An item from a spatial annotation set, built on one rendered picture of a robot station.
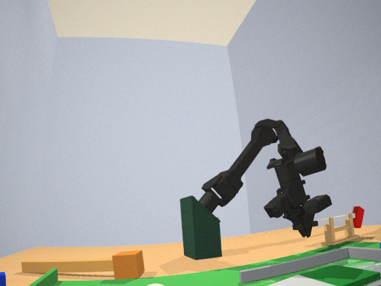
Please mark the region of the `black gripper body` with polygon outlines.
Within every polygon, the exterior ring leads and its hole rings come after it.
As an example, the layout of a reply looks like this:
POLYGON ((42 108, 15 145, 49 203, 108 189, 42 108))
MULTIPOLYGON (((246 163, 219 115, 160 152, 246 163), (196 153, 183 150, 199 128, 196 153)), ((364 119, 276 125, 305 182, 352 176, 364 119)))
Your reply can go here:
POLYGON ((285 193, 284 189, 287 188, 293 195, 297 204, 295 207, 290 207, 287 211, 285 211, 284 216, 290 216, 299 210, 300 214, 319 213, 332 205, 331 199, 327 194, 318 195, 310 199, 310 195, 306 195, 304 191, 304 184, 306 184, 305 179, 301 180, 301 177, 293 181, 280 184, 281 188, 277 190, 285 193))

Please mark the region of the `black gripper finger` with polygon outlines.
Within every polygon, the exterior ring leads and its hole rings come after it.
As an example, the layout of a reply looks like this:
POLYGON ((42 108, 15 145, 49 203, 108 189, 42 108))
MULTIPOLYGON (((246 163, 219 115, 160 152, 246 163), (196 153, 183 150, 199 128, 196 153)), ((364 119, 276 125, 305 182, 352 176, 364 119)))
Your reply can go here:
MULTIPOLYGON (((298 214, 300 214, 300 210, 297 211, 296 213, 290 215, 290 216, 283 216, 282 218, 290 220, 293 224, 299 224, 299 223, 301 223, 301 221, 298 218, 295 217, 298 214)), ((298 231, 299 231, 299 233, 301 234, 301 236, 303 238, 306 237, 304 229, 299 229, 298 231)))
POLYGON ((305 231, 305 234, 306 234, 307 238, 309 238, 311 236, 314 216, 315 216, 315 213, 312 213, 312 214, 307 214, 307 213, 305 213, 305 214, 298 214, 298 215, 295 216, 296 218, 298 218, 301 221, 302 227, 303 227, 303 229, 305 231))

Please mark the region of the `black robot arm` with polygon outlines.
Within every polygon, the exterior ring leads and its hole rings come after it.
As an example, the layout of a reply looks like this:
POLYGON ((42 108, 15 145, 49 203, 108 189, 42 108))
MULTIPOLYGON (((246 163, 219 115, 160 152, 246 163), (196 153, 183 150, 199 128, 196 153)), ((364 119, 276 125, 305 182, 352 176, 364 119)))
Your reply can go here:
MULTIPOLYGON (((304 177, 326 169, 327 164, 321 147, 303 152, 296 140, 291 137, 289 129, 283 121, 264 119, 255 124, 250 142, 232 166, 203 184, 202 189, 205 194, 199 202, 213 213, 218 205, 223 207, 234 199, 243 186, 241 177, 254 158, 263 147, 276 143, 278 140, 280 143, 277 150, 282 158, 270 159, 267 169, 274 167, 279 184, 298 179, 299 174, 304 177)), ((281 217, 290 207, 293 208, 297 205, 291 192, 287 188, 284 191, 285 193, 281 193, 280 190, 277 190, 277 196, 264 207, 270 218, 281 217)))

